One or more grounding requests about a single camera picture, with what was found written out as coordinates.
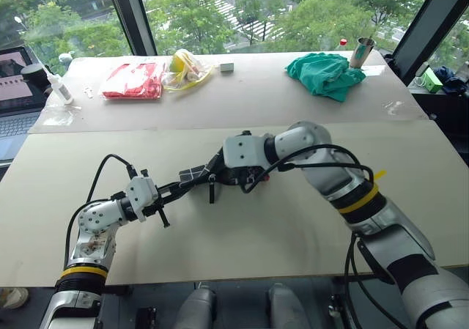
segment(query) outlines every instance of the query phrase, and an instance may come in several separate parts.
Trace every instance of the laptop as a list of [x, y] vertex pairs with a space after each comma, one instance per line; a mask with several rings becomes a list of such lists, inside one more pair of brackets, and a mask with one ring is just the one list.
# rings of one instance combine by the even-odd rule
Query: laptop
[[0, 161], [16, 156], [45, 105], [42, 91], [23, 81], [31, 63], [24, 47], [0, 50]]

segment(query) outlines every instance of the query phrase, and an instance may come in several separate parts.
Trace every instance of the red cloth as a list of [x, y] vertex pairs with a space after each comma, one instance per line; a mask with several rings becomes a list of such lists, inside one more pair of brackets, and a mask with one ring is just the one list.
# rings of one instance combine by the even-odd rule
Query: red cloth
[[160, 98], [164, 68], [158, 63], [122, 64], [110, 74], [101, 92], [105, 98], [113, 99]]

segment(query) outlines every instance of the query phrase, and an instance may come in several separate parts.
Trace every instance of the laptop screen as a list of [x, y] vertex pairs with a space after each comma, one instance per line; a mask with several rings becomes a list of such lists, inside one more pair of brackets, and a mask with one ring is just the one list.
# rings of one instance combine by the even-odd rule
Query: laptop screen
[[44, 106], [41, 91], [23, 81], [21, 69], [29, 64], [31, 59], [23, 47], [0, 51], [0, 114]]

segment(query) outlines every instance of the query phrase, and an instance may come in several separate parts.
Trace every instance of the yellow ring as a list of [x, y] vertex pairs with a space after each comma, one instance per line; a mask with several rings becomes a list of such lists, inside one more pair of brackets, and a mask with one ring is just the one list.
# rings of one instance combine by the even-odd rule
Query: yellow ring
[[101, 268], [71, 267], [63, 271], [61, 278], [63, 278], [64, 276], [68, 276], [69, 274], [74, 274], [74, 273], [94, 273], [94, 274], [103, 276], [104, 278], [108, 277], [108, 272], [106, 272], [105, 270], [102, 270]]
[[358, 208], [363, 207], [365, 204], [370, 202], [377, 195], [377, 193], [378, 193], [378, 185], [374, 184], [373, 188], [365, 196], [363, 196], [354, 204], [351, 204], [350, 206], [345, 207], [345, 208], [341, 208], [338, 211], [341, 214], [353, 212], [354, 210], [357, 210]]

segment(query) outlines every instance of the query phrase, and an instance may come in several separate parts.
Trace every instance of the green box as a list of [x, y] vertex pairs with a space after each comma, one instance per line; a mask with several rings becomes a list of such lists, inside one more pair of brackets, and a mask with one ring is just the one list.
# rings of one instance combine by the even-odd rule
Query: green box
[[429, 67], [424, 72], [424, 85], [431, 93], [436, 93], [443, 87], [441, 81], [438, 80], [433, 70]]

